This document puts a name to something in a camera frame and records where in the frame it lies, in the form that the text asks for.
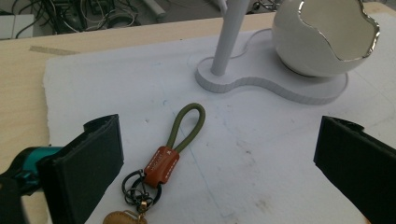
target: key ring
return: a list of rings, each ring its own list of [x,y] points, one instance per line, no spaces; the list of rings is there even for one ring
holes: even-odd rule
[[[195,127],[177,147],[173,148],[181,121],[186,116],[186,114],[193,109],[196,109],[199,112],[199,118]],[[179,159],[179,153],[195,138],[198,132],[200,132],[204,122],[205,110],[201,105],[192,103],[184,106],[175,118],[172,131],[169,135],[166,145],[164,147],[158,148],[144,171],[137,170],[124,178],[121,188],[124,194],[125,202],[136,206],[136,209],[140,215],[143,216],[152,205],[160,200],[162,194],[162,185],[166,184],[170,174],[175,168],[175,165]],[[139,178],[137,178],[132,186],[127,189],[125,187],[126,182],[135,175],[139,175]],[[157,190],[154,198],[150,197],[149,193],[146,191],[145,184]]]

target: white lamp pole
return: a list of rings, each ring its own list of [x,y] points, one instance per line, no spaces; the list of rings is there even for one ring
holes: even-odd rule
[[[248,10],[249,0],[228,0],[227,3],[228,7],[224,15],[218,47],[210,69],[216,76],[225,74],[227,63],[233,52],[233,46]]]

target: orange leather tab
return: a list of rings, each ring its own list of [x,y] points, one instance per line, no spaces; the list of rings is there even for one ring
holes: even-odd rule
[[[144,182],[153,188],[159,184],[166,184],[176,163],[178,153],[170,147],[160,147],[145,168]]]

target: white lamp base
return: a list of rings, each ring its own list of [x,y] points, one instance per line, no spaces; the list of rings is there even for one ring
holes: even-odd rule
[[[212,63],[213,58],[202,60],[195,77],[204,89],[217,93],[253,85],[297,103],[324,105],[335,100],[347,87],[347,74],[304,77],[289,70],[276,54],[270,29],[255,34],[248,43],[248,50],[230,59],[225,75],[213,75]]]

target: light wood surface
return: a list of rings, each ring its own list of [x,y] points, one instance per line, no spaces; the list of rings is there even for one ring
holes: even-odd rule
[[[366,12],[396,12],[379,3]],[[242,31],[271,27],[274,13],[248,15]],[[43,89],[46,60],[59,55],[117,49],[159,42],[218,35],[222,19],[183,21],[71,35],[0,42],[0,174],[27,147],[49,143],[47,105]],[[46,223],[42,193],[23,199],[31,223]]]

